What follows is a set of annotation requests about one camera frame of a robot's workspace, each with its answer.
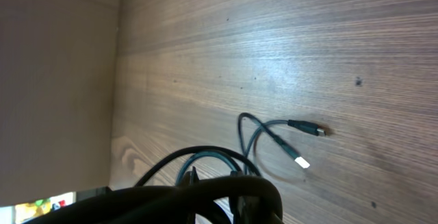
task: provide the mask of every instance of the dark spot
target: dark spot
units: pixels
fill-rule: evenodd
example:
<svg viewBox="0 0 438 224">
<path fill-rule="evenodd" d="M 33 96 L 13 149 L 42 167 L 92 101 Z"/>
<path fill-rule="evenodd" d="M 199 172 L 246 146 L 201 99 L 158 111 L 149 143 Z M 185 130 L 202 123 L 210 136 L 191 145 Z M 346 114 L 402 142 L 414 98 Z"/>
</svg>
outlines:
<svg viewBox="0 0 438 224">
<path fill-rule="evenodd" d="M 362 86 L 362 81 L 361 77 L 356 77 L 356 86 Z"/>
</svg>

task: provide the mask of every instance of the wooden table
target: wooden table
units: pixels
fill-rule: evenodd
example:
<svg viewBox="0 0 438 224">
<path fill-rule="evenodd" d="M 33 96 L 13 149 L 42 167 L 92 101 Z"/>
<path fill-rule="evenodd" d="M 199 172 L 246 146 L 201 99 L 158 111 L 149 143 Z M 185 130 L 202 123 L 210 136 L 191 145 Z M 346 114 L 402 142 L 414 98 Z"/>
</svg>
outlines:
<svg viewBox="0 0 438 224">
<path fill-rule="evenodd" d="M 436 223 L 438 0 L 122 0 L 112 188 L 193 145 L 239 151 L 236 118 L 300 119 L 256 161 L 285 223 Z M 245 123 L 245 137 L 255 126 Z M 150 184 L 174 184 L 180 160 Z M 229 173 L 217 160 L 201 177 Z"/>
</svg>

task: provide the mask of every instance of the wall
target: wall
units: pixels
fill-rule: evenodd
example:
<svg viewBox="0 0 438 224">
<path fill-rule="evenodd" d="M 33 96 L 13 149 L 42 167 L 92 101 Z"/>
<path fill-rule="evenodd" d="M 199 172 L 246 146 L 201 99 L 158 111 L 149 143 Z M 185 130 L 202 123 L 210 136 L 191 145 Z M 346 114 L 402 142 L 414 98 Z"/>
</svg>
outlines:
<svg viewBox="0 0 438 224">
<path fill-rule="evenodd" d="M 0 206 L 108 184 L 118 0 L 0 0 Z"/>
</svg>

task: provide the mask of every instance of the wooden surface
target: wooden surface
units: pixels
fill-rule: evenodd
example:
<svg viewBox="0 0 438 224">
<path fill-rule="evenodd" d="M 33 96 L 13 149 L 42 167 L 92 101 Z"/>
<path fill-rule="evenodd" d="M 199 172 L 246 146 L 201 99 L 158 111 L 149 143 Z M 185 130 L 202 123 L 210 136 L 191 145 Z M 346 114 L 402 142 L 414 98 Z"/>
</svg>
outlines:
<svg viewBox="0 0 438 224">
<path fill-rule="evenodd" d="M 438 0 L 122 0 L 121 15 L 112 188 L 177 149 L 239 151 L 251 112 L 330 130 L 276 129 L 307 171 L 259 141 L 285 223 L 436 223 Z M 182 161 L 151 184 L 174 184 Z"/>
<path fill-rule="evenodd" d="M 0 0 L 0 206 L 107 185 L 117 21 L 118 0 Z"/>
</svg>

